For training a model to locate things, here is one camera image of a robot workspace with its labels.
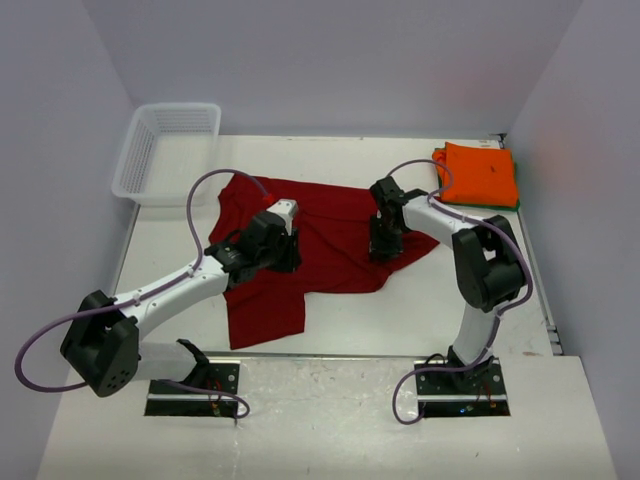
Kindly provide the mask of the dark red t shirt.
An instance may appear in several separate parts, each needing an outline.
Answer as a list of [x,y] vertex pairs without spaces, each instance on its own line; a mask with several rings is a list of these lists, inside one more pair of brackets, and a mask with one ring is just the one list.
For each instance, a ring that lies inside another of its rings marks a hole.
[[233,176],[218,196],[221,213],[209,235],[212,243],[244,228],[264,206],[262,190],[275,199],[293,199],[299,211],[301,266],[296,272],[262,270],[226,293],[229,343],[233,350],[301,334],[308,293],[365,294],[380,290],[396,271],[438,246],[421,233],[403,238],[404,250],[387,262],[369,258],[369,219],[375,202],[366,189],[263,177],[260,186]]

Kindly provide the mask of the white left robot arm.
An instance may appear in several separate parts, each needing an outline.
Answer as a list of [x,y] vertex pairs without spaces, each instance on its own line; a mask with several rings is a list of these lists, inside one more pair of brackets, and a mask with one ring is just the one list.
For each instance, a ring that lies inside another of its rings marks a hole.
[[279,201],[171,275],[114,298],[88,295],[63,340],[63,357],[100,398],[138,380],[198,392],[208,379],[204,353],[187,340],[149,343],[147,336],[193,305],[252,281],[262,269],[295,272],[301,263],[296,211],[295,202]]

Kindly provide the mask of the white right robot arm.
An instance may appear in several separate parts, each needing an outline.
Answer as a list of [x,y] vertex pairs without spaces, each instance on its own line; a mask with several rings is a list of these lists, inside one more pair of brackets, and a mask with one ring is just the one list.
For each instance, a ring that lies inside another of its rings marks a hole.
[[377,207],[369,227],[372,260],[399,257],[410,233],[428,235],[451,249],[465,308],[445,364],[428,376],[467,393],[489,368],[502,317],[533,294],[532,275],[511,224],[501,215],[468,216],[420,189],[404,191],[390,176],[374,183],[370,193]]

